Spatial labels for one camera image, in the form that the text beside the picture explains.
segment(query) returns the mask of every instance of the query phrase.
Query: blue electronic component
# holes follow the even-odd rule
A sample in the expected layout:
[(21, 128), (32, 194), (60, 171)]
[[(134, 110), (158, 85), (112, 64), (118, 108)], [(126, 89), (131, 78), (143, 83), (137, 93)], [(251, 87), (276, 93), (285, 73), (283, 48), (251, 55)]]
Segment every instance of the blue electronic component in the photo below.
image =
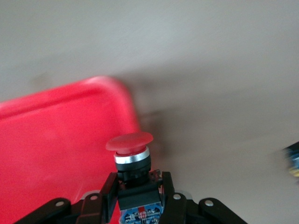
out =
[(120, 224), (158, 224), (163, 212), (161, 203), (147, 204), (121, 211)]

